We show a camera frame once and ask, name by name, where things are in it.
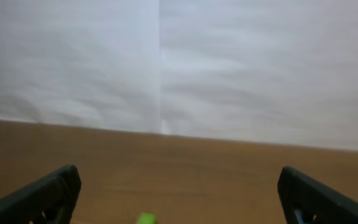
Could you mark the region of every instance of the wooden table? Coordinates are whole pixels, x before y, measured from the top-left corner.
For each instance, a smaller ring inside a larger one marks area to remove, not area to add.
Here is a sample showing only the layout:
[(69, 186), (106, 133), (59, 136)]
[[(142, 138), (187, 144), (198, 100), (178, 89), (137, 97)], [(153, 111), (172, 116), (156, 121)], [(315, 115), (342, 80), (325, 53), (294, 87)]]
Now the wooden table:
[(0, 121), (0, 197), (75, 164), (72, 223), (285, 223), (277, 194), (293, 166), (358, 201), (358, 153)]

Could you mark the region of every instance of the small green toy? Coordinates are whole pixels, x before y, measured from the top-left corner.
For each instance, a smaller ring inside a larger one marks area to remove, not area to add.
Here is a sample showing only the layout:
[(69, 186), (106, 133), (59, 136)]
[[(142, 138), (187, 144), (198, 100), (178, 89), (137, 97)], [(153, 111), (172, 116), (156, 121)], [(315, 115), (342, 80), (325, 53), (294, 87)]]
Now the small green toy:
[(136, 224), (157, 224), (157, 217), (154, 214), (142, 212)]

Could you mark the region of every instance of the brown table surface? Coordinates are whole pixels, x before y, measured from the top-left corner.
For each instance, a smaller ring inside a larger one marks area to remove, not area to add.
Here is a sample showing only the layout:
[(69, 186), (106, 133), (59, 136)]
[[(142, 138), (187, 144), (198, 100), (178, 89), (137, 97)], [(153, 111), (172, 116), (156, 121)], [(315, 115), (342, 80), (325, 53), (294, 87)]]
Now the brown table surface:
[(72, 223), (285, 223), (277, 194), (293, 166), (358, 201), (358, 153), (0, 121), (0, 197), (75, 164)]

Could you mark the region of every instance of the white wall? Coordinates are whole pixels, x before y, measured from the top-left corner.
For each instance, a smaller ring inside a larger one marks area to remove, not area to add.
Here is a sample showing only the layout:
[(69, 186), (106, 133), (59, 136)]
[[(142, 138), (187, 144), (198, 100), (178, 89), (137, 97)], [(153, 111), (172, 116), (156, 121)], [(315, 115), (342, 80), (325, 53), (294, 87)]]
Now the white wall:
[(0, 118), (358, 150), (358, 1), (0, 0)]

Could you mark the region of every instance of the white paper sheet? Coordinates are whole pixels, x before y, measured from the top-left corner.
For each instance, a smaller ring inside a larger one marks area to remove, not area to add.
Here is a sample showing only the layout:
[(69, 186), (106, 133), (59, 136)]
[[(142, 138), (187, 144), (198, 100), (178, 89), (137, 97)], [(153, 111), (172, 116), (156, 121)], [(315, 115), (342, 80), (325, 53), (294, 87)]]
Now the white paper sheet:
[(358, 1), (160, 3), (164, 133), (358, 149)]
[(157, 0), (0, 0), (0, 118), (159, 131)]

